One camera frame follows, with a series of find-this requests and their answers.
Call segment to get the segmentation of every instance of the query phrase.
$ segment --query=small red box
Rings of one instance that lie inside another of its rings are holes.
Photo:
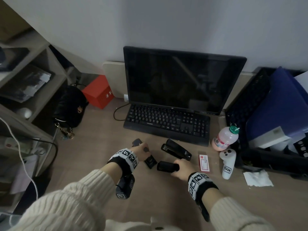
[[[114,98],[105,75],[99,75],[82,92],[90,104],[101,109],[105,108]]]

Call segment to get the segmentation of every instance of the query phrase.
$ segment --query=hand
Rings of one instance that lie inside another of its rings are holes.
[[[132,147],[130,150],[136,154],[139,161],[145,161],[148,157],[151,156],[151,153],[149,152],[149,146],[147,143],[142,143],[137,147]]]
[[[180,170],[173,172],[171,175],[183,181],[188,181],[188,177],[193,172],[199,171],[199,169],[197,169],[192,163],[190,163],[186,159],[176,159],[174,163],[180,166]]]

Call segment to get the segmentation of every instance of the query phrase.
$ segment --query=sweater sleeve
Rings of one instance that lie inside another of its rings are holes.
[[[79,182],[39,198],[10,230],[104,230],[102,208],[114,191],[112,178],[94,170]]]
[[[265,219],[251,214],[231,197],[220,199],[210,213],[211,223],[217,231],[274,231]]]

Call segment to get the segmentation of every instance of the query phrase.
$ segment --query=monitor screen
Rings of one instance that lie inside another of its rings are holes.
[[[246,60],[125,46],[129,101],[219,115]]]

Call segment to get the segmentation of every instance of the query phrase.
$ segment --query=black keyboard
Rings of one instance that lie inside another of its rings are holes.
[[[207,147],[210,117],[171,108],[131,105],[124,128]]]

